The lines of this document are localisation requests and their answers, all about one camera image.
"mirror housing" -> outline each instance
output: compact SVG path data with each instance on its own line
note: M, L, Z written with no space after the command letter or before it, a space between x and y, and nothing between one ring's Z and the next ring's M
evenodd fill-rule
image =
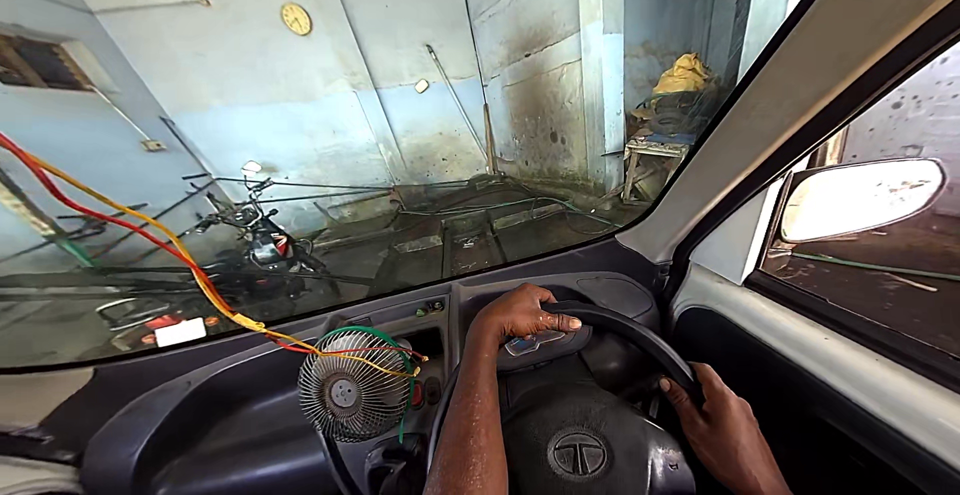
M898 157L800 171L776 231L787 244L824 241L916 216L947 184L939 159Z

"steering wheel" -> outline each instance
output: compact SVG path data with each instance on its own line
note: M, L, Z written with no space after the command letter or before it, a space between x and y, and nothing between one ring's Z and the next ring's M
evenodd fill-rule
M579 318L607 330L653 358L697 405L704 398L693 370L653 330L599 305L543 304L546 312ZM440 397L427 467L450 406L459 365ZM642 412L596 383L555 382L511 404L503 418L511 493L693 493L679 443Z

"window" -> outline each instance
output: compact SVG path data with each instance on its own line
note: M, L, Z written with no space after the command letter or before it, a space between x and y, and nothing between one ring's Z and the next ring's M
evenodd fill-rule
M0 83L18 87L89 91L90 79L56 43L0 35Z
M65 39L0 38L0 132L273 324L636 220L799 3L0 0ZM86 90L74 59L100 95L22 88ZM0 169L0 368L240 331L165 248Z
M810 166L902 158L935 158L945 169L945 186L929 207L822 241L777 241L762 269L960 357L960 44L835 134Z

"small electric fan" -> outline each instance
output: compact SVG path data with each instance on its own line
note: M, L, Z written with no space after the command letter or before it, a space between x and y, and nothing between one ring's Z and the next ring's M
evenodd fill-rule
M363 326L320 339L299 373L299 403L314 428L338 442L361 442L390 431L410 405L410 356L389 335Z

